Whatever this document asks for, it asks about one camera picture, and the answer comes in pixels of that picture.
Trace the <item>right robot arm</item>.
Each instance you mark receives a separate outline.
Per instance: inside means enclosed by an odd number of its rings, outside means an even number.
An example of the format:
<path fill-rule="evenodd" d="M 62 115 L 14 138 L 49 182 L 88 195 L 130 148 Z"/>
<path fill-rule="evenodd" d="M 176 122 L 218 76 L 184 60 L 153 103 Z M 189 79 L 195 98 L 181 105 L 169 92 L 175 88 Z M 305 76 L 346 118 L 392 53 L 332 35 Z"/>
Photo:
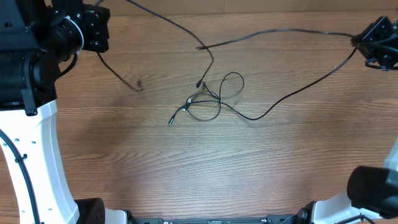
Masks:
<path fill-rule="evenodd" d="M 365 66 L 376 70 L 397 70 L 397 22 L 382 16 L 351 43 L 366 59 Z M 312 201 L 284 223 L 374 223 L 397 217 L 397 143 L 383 167 L 358 166 L 346 190 L 328 200 Z"/>

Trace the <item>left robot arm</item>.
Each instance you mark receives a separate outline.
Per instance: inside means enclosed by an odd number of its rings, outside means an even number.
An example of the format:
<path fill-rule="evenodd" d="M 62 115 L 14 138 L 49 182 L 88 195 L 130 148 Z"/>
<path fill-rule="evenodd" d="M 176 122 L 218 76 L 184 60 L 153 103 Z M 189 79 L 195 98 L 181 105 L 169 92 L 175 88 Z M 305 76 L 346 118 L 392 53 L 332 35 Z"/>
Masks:
<path fill-rule="evenodd" d="M 21 223 L 132 223 L 100 198 L 74 199 L 57 138 L 56 81 L 82 50 L 108 50 L 108 8 L 81 0 L 1 2 L 1 149 Z"/>

